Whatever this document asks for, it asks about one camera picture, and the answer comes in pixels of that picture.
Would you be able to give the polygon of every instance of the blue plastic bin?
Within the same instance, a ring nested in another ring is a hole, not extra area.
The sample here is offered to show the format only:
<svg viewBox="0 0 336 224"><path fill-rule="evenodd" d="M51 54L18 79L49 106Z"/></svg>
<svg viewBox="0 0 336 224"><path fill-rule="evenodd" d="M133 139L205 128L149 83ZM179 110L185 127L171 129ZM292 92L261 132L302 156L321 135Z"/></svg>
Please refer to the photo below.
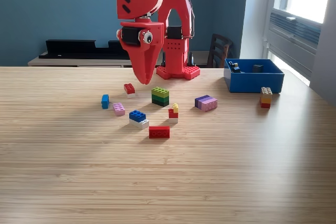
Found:
<svg viewBox="0 0 336 224"><path fill-rule="evenodd" d="M244 73L233 73L229 62L238 63ZM253 65L264 65L263 73L253 73ZM280 93L285 74L267 59L226 59L224 78L232 93L260 93L262 87L271 88L272 93Z"/></svg>

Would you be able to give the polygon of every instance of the green lego brick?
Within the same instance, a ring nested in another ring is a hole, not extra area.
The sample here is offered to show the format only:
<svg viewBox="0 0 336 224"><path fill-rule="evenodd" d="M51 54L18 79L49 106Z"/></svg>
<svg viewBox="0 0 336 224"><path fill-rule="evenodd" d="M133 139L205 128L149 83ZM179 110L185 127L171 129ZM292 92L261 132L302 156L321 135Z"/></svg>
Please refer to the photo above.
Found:
<svg viewBox="0 0 336 224"><path fill-rule="evenodd" d="M169 97L162 98L162 97L158 97L158 96L155 95L155 94L152 95L152 99L153 99L153 100L157 100L157 101L159 101L159 102L169 102Z"/></svg>
<svg viewBox="0 0 336 224"><path fill-rule="evenodd" d="M169 97L169 91L159 87L152 89L152 94L161 98Z"/></svg>
<svg viewBox="0 0 336 224"><path fill-rule="evenodd" d="M168 102L159 102L159 101L153 100L153 99L152 99L152 103L154 103L158 106L161 106L161 107L167 107L169 105L169 101Z"/></svg>

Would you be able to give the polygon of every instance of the red robot arm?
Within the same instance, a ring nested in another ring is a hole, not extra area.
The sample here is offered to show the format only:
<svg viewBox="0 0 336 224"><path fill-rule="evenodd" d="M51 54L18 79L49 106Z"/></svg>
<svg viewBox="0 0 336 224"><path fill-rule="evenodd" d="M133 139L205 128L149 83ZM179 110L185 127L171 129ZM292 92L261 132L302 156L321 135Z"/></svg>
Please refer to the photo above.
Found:
<svg viewBox="0 0 336 224"><path fill-rule="evenodd" d="M157 68L159 76L192 79L200 74L198 67L187 62L189 39L193 36L190 0L117 0L117 5L119 19L135 19L122 22L117 37L129 53L134 74L142 84L151 81L162 47L165 65ZM172 9L177 10L182 27L169 27ZM156 11L159 22L151 22L150 16Z"/></svg>

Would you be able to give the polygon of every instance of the stacked lego bricks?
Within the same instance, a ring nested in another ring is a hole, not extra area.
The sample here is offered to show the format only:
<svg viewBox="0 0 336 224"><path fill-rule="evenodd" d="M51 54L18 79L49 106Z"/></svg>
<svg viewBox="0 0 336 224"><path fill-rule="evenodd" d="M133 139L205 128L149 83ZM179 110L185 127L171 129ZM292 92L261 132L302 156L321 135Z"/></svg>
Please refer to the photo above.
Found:
<svg viewBox="0 0 336 224"><path fill-rule="evenodd" d="M132 84L125 84L124 85L125 92L127 94L127 98L134 98L135 97L135 88Z"/></svg>
<svg viewBox="0 0 336 224"><path fill-rule="evenodd" d="M195 99L195 107L205 112L213 110L217 108L217 106L218 106L217 99L209 95L205 95L203 97L199 97Z"/></svg>
<svg viewBox="0 0 336 224"><path fill-rule="evenodd" d="M265 109L269 109L272 103L272 91L271 88L261 88L260 106Z"/></svg>
<svg viewBox="0 0 336 224"><path fill-rule="evenodd" d="M169 122L170 123L178 123L179 117L178 117L178 105L177 103L173 104L173 108L168 110L169 113Z"/></svg>
<svg viewBox="0 0 336 224"><path fill-rule="evenodd" d="M146 119L146 114L137 110L130 113L130 124L140 129L149 127L149 121Z"/></svg>
<svg viewBox="0 0 336 224"><path fill-rule="evenodd" d="M156 87L152 89L152 103L166 107L169 105L169 91Z"/></svg>

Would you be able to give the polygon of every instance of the pink lego brick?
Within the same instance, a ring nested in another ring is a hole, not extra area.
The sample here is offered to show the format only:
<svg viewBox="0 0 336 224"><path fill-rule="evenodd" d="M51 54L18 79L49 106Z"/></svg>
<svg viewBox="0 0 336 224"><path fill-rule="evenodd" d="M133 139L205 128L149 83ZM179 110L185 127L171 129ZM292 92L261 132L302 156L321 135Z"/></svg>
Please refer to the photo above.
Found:
<svg viewBox="0 0 336 224"><path fill-rule="evenodd" d="M114 103L113 110L117 116L125 115L125 109L121 103Z"/></svg>
<svg viewBox="0 0 336 224"><path fill-rule="evenodd" d="M209 111L209 110L213 110L217 107L218 107L218 101L215 98L212 98L210 100L202 102L202 104L201 104L201 110L203 110L205 112Z"/></svg>

